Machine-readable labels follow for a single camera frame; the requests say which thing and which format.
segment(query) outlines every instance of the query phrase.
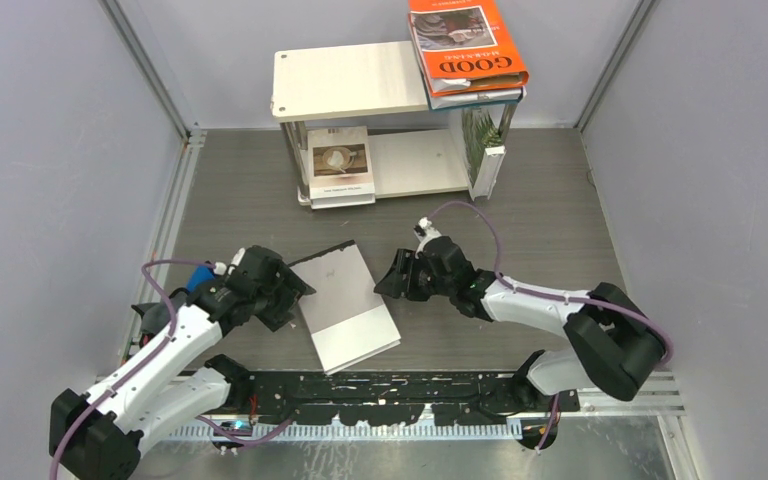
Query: book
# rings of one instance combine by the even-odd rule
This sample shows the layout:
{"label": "book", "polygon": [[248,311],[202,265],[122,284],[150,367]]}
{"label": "book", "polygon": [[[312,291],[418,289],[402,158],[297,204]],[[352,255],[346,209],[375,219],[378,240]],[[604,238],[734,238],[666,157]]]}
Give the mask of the book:
{"label": "book", "polygon": [[470,197],[490,198],[506,152],[490,112],[484,107],[453,110],[449,131],[466,168]]}
{"label": "book", "polygon": [[309,130],[307,144],[311,208],[375,203],[366,127]]}
{"label": "book", "polygon": [[409,6],[411,39],[432,97],[528,82],[493,0],[409,0]]}
{"label": "book", "polygon": [[401,342],[354,240],[290,265],[316,290],[299,299],[322,369],[331,375]]}
{"label": "book", "polygon": [[[416,61],[422,66],[422,54],[416,42],[413,42],[413,52]],[[425,72],[420,68],[423,86],[425,87],[425,100],[428,102],[428,108],[432,111],[450,110],[453,108],[477,107],[486,105],[502,105],[506,103],[519,103],[525,96],[525,87],[504,88],[501,90],[484,90],[478,92],[453,93],[451,95],[442,95],[432,97],[428,94],[431,85]]]}

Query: book cover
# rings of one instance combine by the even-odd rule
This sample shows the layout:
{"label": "book cover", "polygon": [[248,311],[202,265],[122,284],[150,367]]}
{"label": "book cover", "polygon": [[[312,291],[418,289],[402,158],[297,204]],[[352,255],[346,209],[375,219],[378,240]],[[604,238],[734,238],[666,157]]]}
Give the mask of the book cover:
{"label": "book cover", "polygon": [[[416,42],[413,42],[413,53],[417,63],[422,65],[422,53],[420,53]],[[431,84],[428,82],[428,77],[422,68],[419,69],[419,74],[425,87],[425,100],[428,102],[428,108],[433,111],[519,103],[526,95],[525,87],[516,87],[500,90],[455,92],[449,95],[432,97],[429,93],[431,91]]]}
{"label": "book cover", "polygon": [[366,127],[308,131],[306,170],[313,208],[375,201]]}
{"label": "book cover", "polygon": [[450,130],[466,168],[469,194],[473,199],[490,197],[506,152],[499,129],[486,108],[464,108],[449,115]]}
{"label": "book cover", "polygon": [[410,0],[411,37],[440,96],[524,86],[528,69],[493,0]]}

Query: gray floor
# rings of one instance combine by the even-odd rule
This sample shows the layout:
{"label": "gray floor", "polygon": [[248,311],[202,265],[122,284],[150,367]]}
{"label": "gray floor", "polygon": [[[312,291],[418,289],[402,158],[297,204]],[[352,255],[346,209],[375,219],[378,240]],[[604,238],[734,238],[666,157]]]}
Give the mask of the gray floor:
{"label": "gray floor", "polygon": [[[493,198],[479,206],[493,219],[505,248],[502,271],[556,288],[587,289],[600,281],[622,286],[619,268],[578,132],[514,130]],[[374,205],[311,211],[299,206],[292,165],[280,132],[212,131],[202,149],[175,256],[229,260],[241,246],[259,244],[292,261],[345,240],[357,241],[374,278],[397,248],[415,248],[411,228],[441,203],[466,192],[380,200]],[[492,268],[490,233],[464,209],[435,220],[477,267]],[[170,272],[167,287],[188,273]],[[460,316],[445,299],[387,300],[402,335],[396,348],[357,369],[515,369],[537,349],[563,348],[545,332],[488,324]],[[233,331],[195,362],[225,353],[249,368],[320,369],[304,321],[276,333],[257,320]]]}

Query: stack of books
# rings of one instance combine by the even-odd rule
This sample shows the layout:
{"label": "stack of books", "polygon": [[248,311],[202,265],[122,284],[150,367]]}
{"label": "stack of books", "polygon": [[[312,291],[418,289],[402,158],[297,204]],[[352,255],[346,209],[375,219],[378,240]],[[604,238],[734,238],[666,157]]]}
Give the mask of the stack of books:
{"label": "stack of books", "polygon": [[409,0],[432,110],[518,102],[528,69],[493,0]]}

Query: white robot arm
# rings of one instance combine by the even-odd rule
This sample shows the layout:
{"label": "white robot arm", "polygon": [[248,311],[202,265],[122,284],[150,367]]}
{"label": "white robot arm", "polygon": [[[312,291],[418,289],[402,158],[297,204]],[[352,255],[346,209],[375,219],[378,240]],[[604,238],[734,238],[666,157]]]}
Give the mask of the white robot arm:
{"label": "white robot arm", "polygon": [[571,348],[535,352],[520,367],[522,394],[531,400],[596,386],[629,401],[667,353],[666,340],[638,320],[645,317],[614,285],[567,291],[524,284],[473,268],[427,218],[414,233],[419,247],[397,251],[376,293],[413,301],[444,295],[468,317],[520,323],[570,341]]}
{"label": "white robot arm", "polygon": [[293,318],[289,311],[302,295],[314,293],[277,253],[263,247],[241,249],[214,273],[221,275],[199,285],[176,321],[127,363],[83,395],[67,389],[52,403],[50,454],[56,457],[70,436],[59,462],[81,480],[126,479],[142,455],[174,429],[209,410],[242,408],[252,394],[250,372],[224,355],[181,384],[170,381],[252,316],[275,331]]}

